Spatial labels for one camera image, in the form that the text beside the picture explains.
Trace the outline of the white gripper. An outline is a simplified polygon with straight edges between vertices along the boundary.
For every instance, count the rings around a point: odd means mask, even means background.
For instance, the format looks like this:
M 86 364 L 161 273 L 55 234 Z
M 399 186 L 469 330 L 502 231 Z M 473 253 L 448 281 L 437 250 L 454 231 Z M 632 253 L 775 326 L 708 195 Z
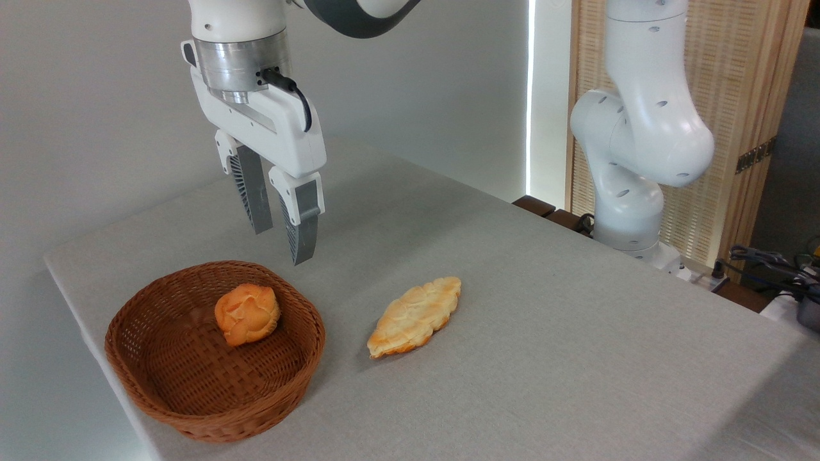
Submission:
M 319 216 L 325 213 L 317 170 L 325 166 L 326 149 L 318 117 L 305 131 L 304 105 L 292 93 L 269 86 L 249 92 L 247 103 L 225 102 L 209 91 L 199 69 L 190 67 L 190 76 L 203 113 L 218 128 L 220 163 L 234 181 L 254 232 L 273 226 L 260 154 L 275 165 L 268 177 L 279 196 L 293 264 L 310 260 Z

